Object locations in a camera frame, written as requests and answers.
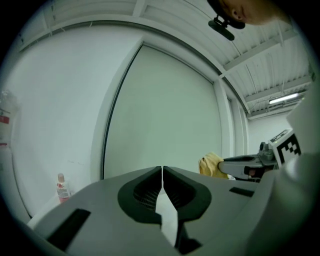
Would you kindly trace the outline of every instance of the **black headphones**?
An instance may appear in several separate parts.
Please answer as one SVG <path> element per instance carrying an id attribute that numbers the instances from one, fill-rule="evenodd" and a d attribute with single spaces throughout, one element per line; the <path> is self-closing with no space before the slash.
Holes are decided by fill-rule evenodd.
<path id="1" fill-rule="evenodd" d="M 212 9 L 216 12 L 217 16 L 210 20 L 208 25 L 223 35 L 225 38 L 227 38 L 230 41 L 233 41 L 235 39 L 235 36 L 227 30 L 227 26 L 230 25 L 231 27 L 234 27 L 235 29 L 242 30 L 245 28 L 246 24 L 243 22 L 236 21 L 229 17 L 225 11 L 222 9 L 220 3 L 218 0 L 207 0 L 209 5 L 212 7 Z"/>

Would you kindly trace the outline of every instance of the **white container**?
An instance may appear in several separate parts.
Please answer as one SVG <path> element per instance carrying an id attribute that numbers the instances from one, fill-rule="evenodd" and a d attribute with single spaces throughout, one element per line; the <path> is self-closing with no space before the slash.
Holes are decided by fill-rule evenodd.
<path id="1" fill-rule="evenodd" d="M 65 176 L 62 173 L 58 174 L 58 183 L 56 185 L 56 191 L 58 193 L 60 203 L 67 201 L 71 197 L 69 184 L 67 181 L 65 181 Z"/>

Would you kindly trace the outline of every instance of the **frosted glass panel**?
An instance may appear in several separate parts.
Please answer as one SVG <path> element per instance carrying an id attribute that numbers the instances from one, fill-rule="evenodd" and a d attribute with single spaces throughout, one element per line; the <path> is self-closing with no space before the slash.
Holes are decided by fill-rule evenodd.
<path id="1" fill-rule="evenodd" d="M 221 154 L 221 141 L 212 84 L 173 57 L 143 46 L 115 104 L 104 177 L 164 165 L 197 173 L 206 153 Z"/>

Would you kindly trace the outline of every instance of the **bottle cap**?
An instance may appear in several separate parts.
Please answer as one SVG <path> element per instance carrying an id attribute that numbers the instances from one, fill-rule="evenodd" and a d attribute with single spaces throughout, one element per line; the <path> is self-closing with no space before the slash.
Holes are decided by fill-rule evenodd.
<path id="1" fill-rule="evenodd" d="M 62 173 L 59 173 L 59 174 L 58 174 L 58 181 L 59 181 L 60 183 L 65 182 L 65 176 L 64 176 Z"/>

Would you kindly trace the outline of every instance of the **red label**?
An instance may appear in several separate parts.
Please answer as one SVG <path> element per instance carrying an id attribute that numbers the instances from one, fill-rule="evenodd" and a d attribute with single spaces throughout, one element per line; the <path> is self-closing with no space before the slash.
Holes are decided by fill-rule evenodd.
<path id="1" fill-rule="evenodd" d="M 0 115 L 0 123 L 9 124 L 9 117 Z"/>

